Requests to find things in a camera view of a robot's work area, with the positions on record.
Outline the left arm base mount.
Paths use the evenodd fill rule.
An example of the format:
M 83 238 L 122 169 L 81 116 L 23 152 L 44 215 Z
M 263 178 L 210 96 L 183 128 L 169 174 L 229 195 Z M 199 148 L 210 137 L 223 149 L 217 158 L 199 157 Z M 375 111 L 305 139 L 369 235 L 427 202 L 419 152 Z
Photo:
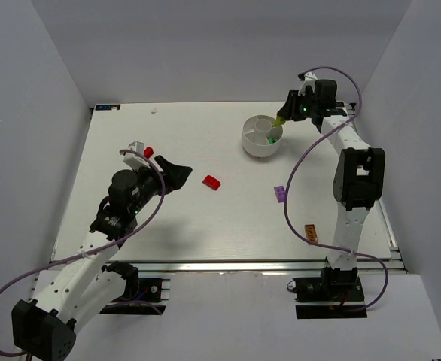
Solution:
M 120 276 L 123 293 L 109 302 L 100 314 L 160 316 L 164 313 L 170 291 L 168 278 L 141 277 L 138 268 L 127 262 L 115 261 L 102 266 L 101 275 L 113 274 Z

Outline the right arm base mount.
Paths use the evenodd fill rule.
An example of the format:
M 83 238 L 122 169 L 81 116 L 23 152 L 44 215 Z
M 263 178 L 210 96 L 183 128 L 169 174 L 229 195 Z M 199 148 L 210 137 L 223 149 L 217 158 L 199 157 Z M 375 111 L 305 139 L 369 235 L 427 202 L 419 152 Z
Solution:
M 363 287 L 356 268 L 342 271 L 324 267 L 319 276 L 294 278 L 286 288 L 295 295 L 299 320 L 367 317 Z

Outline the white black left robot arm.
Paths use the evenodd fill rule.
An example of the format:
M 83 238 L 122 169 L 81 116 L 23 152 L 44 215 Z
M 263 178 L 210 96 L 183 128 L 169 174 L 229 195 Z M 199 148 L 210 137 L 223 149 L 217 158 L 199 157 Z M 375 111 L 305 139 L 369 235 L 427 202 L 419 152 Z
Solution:
M 154 197 L 179 190 L 192 172 L 162 156 L 146 160 L 132 151 L 127 169 L 111 179 L 95 220 L 76 253 L 57 276 L 29 301 L 12 310 L 14 344 L 40 360 L 64 360 L 78 333 L 115 299 L 129 302 L 138 291 L 138 269 L 110 263 L 139 227 L 137 215 Z

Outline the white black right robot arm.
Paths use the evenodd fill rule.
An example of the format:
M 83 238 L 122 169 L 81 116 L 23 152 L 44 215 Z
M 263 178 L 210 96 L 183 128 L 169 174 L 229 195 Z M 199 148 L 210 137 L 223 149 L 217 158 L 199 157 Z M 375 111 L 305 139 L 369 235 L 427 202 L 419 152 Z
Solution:
M 336 81 L 319 80 L 312 72 L 300 79 L 303 85 L 286 103 L 289 119 L 310 119 L 339 156 L 333 179 L 338 206 L 336 228 L 321 278 L 326 284 L 353 284 L 363 225 L 382 195 L 385 152 L 371 147 L 357 134 L 347 111 L 336 100 Z

